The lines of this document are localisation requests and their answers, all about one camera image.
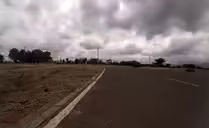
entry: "white road line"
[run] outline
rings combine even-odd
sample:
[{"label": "white road line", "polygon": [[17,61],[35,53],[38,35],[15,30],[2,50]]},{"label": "white road line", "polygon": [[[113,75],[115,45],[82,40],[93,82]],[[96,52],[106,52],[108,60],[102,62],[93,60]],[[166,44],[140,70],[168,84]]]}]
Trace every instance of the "white road line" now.
[{"label": "white road line", "polygon": [[77,105],[77,103],[88,93],[88,91],[95,85],[95,83],[99,80],[99,78],[104,74],[105,69],[103,72],[97,77],[97,79],[92,82],[84,91],[81,92],[80,95],[78,95],[69,105],[67,105],[66,108],[64,108],[62,111],[60,111],[54,118],[52,118],[46,126],[43,128],[56,128],[57,125],[70,114],[70,112],[74,109],[74,107]]},{"label": "white road line", "polygon": [[194,86],[194,87],[199,87],[200,86],[200,85],[197,85],[197,84],[192,84],[192,83],[188,83],[188,82],[177,80],[177,79],[172,79],[172,78],[167,78],[167,79],[168,80],[173,80],[173,81],[176,81],[176,82],[180,82],[180,83],[183,83],[183,84],[191,85],[191,86]]}]

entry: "road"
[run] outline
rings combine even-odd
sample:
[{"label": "road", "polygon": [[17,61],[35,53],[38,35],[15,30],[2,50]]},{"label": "road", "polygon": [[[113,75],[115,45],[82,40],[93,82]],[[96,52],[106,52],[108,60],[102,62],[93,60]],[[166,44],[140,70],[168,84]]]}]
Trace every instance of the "road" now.
[{"label": "road", "polygon": [[58,128],[209,128],[209,71],[108,67]]}]

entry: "grass field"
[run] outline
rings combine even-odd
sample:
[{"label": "grass field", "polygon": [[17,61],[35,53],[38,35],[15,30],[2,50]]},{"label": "grass field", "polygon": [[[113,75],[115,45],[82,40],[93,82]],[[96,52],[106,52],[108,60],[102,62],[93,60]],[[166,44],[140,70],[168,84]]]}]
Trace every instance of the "grass field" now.
[{"label": "grass field", "polygon": [[102,71],[97,65],[0,65],[0,121],[15,122],[55,104]]}]

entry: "car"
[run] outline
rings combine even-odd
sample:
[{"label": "car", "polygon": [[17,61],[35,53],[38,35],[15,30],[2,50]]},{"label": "car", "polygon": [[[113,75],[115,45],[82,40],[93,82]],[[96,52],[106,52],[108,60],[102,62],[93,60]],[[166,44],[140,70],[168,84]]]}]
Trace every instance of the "car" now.
[{"label": "car", "polygon": [[188,68],[186,69],[187,72],[195,72],[195,70],[193,68]]}]

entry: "cloud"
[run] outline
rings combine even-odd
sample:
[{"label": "cloud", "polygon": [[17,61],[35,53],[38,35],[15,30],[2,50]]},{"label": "cloud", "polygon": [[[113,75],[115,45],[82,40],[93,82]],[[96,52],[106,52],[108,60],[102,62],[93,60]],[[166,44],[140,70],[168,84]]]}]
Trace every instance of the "cloud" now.
[{"label": "cloud", "polygon": [[0,51],[209,61],[209,0],[0,0]]},{"label": "cloud", "polygon": [[104,40],[98,35],[89,35],[81,39],[80,46],[87,49],[102,49],[104,47]]}]

